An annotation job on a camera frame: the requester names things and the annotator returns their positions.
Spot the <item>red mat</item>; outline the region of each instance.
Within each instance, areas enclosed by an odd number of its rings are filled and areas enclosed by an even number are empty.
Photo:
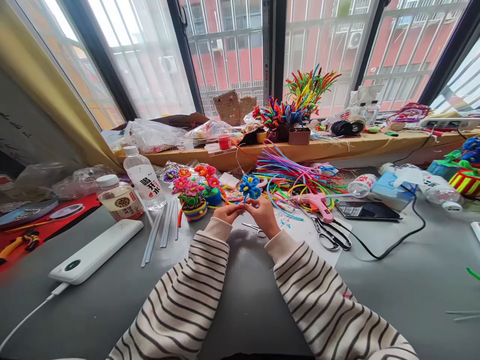
[[[70,205],[74,204],[83,204],[84,208],[77,212],[76,214],[66,217],[64,219],[56,220],[44,225],[39,225],[35,226],[34,228],[24,228],[18,231],[14,232],[6,232],[9,229],[5,229],[4,231],[0,231],[0,251],[6,248],[12,240],[15,240],[17,237],[22,236],[25,234],[25,232],[28,231],[37,231],[40,234],[38,235],[41,239],[40,244],[38,244],[37,248],[44,244],[46,241],[50,240],[51,238],[57,236],[58,234],[61,234],[62,232],[70,229],[74,225],[76,225],[78,222],[80,222],[82,219],[90,215],[92,212],[94,212],[96,209],[98,209],[101,204],[97,199],[96,194],[92,194],[89,196],[85,196],[80,199],[75,199],[75,200],[70,200],[70,201],[64,201],[58,204],[58,206],[48,213],[47,215],[32,221],[31,224],[37,224],[37,223],[42,223],[51,220],[49,218],[50,214],[53,214],[55,211],[58,211],[60,209],[66,208]],[[19,225],[19,226],[27,226],[28,223]],[[13,265],[15,265],[20,259],[24,258],[29,252],[25,251],[25,248],[27,247],[28,243],[25,242],[19,247],[17,247],[15,250],[13,250],[10,255],[6,258],[6,263],[3,265],[0,265],[0,272],[3,272],[9,268],[11,268]]]

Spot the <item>scissors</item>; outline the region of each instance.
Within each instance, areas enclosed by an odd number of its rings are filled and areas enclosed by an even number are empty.
[[[320,219],[313,215],[309,211],[305,211],[300,207],[300,210],[307,215],[310,220],[313,222],[313,225],[315,225],[316,232],[318,233],[318,239],[320,240],[320,244],[327,249],[328,251],[334,252],[337,251],[338,249],[342,248],[345,251],[349,251],[350,248],[352,247],[352,242],[341,232],[341,231],[336,231],[344,240],[343,242],[341,239],[339,239],[337,236],[335,236],[333,233],[331,233],[326,227],[332,228],[336,230],[332,225],[321,222]],[[331,246],[327,246],[322,242],[322,238],[328,240],[328,243]]]
[[[245,225],[245,226],[248,226],[249,228],[252,228],[252,229],[255,229],[256,230],[256,235],[259,237],[259,238],[266,238],[267,235],[265,235],[265,233],[263,232],[262,229],[260,229],[258,226],[255,226],[255,225],[252,225],[252,224],[247,224],[245,222],[242,222],[241,223],[242,225]]]

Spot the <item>person's right hand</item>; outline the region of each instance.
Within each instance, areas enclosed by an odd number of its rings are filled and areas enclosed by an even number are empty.
[[[240,208],[249,212],[256,224],[271,239],[280,232],[279,225],[275,220],[274,206],[267,198],[260,196],[258,199],[248,199],[241,202]]]

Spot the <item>pink glue gun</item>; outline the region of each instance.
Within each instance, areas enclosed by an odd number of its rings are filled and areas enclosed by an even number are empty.
[[[334,215],[327,207],[327,197],[324,193],[296,195],[292,197],[292,200],[299,204],[310,203],[316,206],[324,223],[330,224],[334,221]]]

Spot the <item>striped sweater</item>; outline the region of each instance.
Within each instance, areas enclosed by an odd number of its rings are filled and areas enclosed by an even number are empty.
[[[195,359],[220,301],[232,226],[212,218],[165,273],[108,359]],[[387,321],[361,305],[339,274],[285,231],[265,249],[288,309],[317,359],[417,359]]]

